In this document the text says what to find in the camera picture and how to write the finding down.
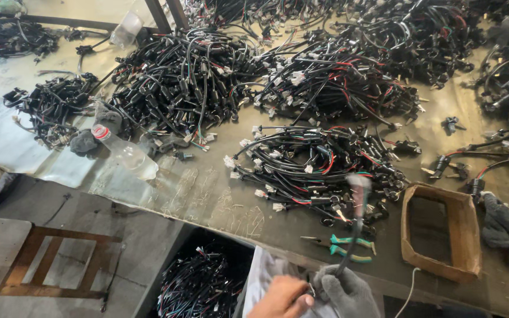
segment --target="plastic bottle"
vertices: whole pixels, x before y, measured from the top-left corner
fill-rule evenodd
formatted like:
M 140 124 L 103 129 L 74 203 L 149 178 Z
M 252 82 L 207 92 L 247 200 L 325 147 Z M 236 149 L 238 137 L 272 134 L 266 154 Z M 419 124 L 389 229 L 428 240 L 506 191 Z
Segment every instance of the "plastic bottle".
M 134 173 L 141 180 L 156 178 L 158 164 L 148 157 L 137 145 L 112 134 L 107 127 L 95 125 L 92 134 L 109 148 L 118 163 Z
M 135 0 L 113 33 L 110 41 L 125 50 L 135 42 L 138 32 L 152 17 L 144 0 Z

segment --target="clear plastic bottle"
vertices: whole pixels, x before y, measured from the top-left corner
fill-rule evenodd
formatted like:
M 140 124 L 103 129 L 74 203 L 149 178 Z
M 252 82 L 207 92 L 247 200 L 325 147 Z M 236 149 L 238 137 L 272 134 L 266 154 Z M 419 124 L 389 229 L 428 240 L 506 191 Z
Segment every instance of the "clear plastic bottle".
M 125 168 L 134 173 L 141 180 L 156 178 L 158 164 L 148 157 L 137 145 L 125 141 L 112 134 L 107 127 L 95 125 L 92 134 L 109 148 L 111 154 Z

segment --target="hand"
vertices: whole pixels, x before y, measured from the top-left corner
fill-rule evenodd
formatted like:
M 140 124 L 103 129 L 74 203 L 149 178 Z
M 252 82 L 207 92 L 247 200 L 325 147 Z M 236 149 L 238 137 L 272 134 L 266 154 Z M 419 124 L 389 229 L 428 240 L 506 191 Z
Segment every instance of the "hand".
M 308 283 L 300 279 L 275 276 L 266 295 L 247 314 L 247 318 L 298 318 L 313 306 L 313 297 L 303 295 L 307 289 Z
M 340 317 L 380 318 L 371 287 L 348 268 L 345 268 L 337 279 L 334 275 L 338 267 L 339 265 L 325 266 L 315 274 L 315 292 L 323 300 L 331 300 Z

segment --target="white cable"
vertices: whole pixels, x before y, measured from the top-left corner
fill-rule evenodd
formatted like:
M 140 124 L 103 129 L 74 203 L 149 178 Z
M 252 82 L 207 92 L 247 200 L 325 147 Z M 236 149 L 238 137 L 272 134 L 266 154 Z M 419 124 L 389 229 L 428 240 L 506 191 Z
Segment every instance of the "white cable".
M 416 267 L 412 271 L 412 287 L 409 288 L 408 299 L 406 300 L 404 306 L 401 307 L 400 311 L 396 314 L 396 316 L 394 318 L 398 318 L 398 316 L 401 314 L 401 312 L 404 311 L 404 308 L 408 305 L 409 299 L 412 297 L 412 293 L 414 292 L 414 282 L 416 280 L 416 271 L 421 271 L 421 270 Z

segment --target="metal table surface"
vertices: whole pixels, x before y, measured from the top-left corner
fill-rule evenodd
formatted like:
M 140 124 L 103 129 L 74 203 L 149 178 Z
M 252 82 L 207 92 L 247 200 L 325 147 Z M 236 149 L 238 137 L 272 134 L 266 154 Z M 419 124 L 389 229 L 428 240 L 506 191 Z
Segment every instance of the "metal table surface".
M 98 40 L 86 39 L 83 44 Z M 0 59 L 0 167 L 16 173 L 24 173 L 43 180 L 64 184 L 95 195 L 100 195 L 128 206 L 134 206 L 166 217 L 220 231 L 228 235 L 259 244 L 273 253 L 288 257 L 294 263 L 316 269 L 320 264 L 340 261 L 326 249 L 308 244 L 300 236 L 347 234 L 342 228 L 326 228 L 320 225 L 320 215 L 306 209 L 288 212 L 272 210 L 272 203 L 254 195 L 253 184 L 230 179 L 230 169 L 223 164 L 225 155 L 233 155 L 240 149 L 239 141 L 252 140 L 252 127 L 258 125 L 288 125 L 290 120 L 268 115 L 253 106 L 239 112 L 237 123 L 224 123 L 209 129 L 217 133 L 217 141 L 211 143 L 206 153 L 190 147 L 185 152 L 194 158 L 185 162 L 171 154 L 155 158 L 160 170 L 157 179 L 150 182 L 139 180 L 109 158 L 109 151 L 98 148 L 93 155 L 80 156 L 64 150 L 48 150 L 33 140 L 33 135 L 15 125 L 11 119 L 13 109 L 2 105 L 1 96 L 20 87 L 31 90 L 35 83 L 49 79 L 51 75 L 36 76 L 41 69 L 76 70 L 78 55 L 74 47 L 80 41 L 60 40 L 60 48 L 44 58 L 39 64 L 32 62 L 33 55 L 18 59 Z M 125 56 L 113 45 L 97 47 L 97 53 L 84 58 L 83 71 L 90 71 L 99 78 L 115 65 L 114 58 Z M 470 59 L 480 65 L 485 49 L 475 51 Z M 419 95 L 430 102 L 423 103 L 425 114 L 409 126 L 389 134 L 388 140 L 404 140 L 405 135 L 418 141 L 423 154 L 416 158 L 402 158 L 394 163 L 408 179 L 427 181 L 420 167 L 428 167 L 436 155 L 449 153 L 463 145 L 483 140 L 484 130 L 498 129 L 507 123 L 486 119 L 475 102 L 475 93 L 460 87 L 463 81 L 477 77 L 477 70 L 470 74 L 453 77 L 443 90 L 429 90 L 423 85 L 414 85 Z M 441 121 L 447 116 L 458 116 L 468 128 L 447 136 Z M 20 115 L 24 121 L 27 117 Z M 392 119 L 404 123 L 404 119 Z M 88 128 L 93 118 L 76 118 L 78 127 Z M 381 135 L 388 131 L 384 127 Z M 472 165 L 471 171 L 480 171 L 488 164 L 482 158 L 464 158 L 463 163 Z M 486 180 L 486 189 L 494 191 L 509 202 L 509 167 L 494 170 Z M 457 190 L 464 183 L 456 179 L 443 178 L 437 186 Z M 376 249 L 378 255 L 370 264 L 352 264 L 371 284 L 373 290 L 390 296 L 405 298 L 411 284 L 413 266 L 402 261 L 400 253 L 400 206 L 390 204 L 391 216 L 380 221 L 377 228 Z M 428 302 L 461 302 L 470 306 L 509 317 L 509 268 L 496 252 L 483 246 L 482 278 L 471 284 L 459 285 L 444 278 L 421 271 L 416 274 L 416 291 L 412 299 Z

